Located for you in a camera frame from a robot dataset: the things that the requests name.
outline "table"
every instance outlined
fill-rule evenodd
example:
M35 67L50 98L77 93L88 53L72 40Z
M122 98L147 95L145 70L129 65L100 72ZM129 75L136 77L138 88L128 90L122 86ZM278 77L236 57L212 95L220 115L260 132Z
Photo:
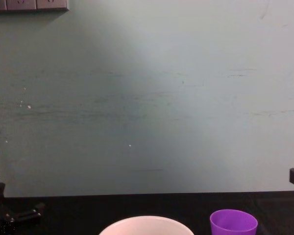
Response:
M257 235L294 235L294 192L180 193L42 198L7 198L15 212L46 204L42 224L17 235L98 235L118 220L157 215L177 220L195 235L210 235L209 216L243 210L259 222Z

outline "wall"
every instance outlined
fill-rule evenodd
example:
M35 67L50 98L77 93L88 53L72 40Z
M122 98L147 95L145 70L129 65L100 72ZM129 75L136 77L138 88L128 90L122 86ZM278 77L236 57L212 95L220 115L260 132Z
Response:
M289 190L294 0L0 15L6 196Z

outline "cup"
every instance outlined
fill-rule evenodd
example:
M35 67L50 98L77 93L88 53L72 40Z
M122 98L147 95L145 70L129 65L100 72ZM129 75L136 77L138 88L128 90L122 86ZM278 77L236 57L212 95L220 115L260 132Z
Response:
M220 210L211 214L212 235L256 235L258 222L243 211Z
M116 222L100 235L194 235L185 225L164 217L138 216Z

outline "white bowl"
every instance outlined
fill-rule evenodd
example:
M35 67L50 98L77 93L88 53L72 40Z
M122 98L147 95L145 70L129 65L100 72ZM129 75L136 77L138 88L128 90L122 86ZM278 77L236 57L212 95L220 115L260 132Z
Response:
M116 222L100 235L194 235L184 224L157 216L138 216Z

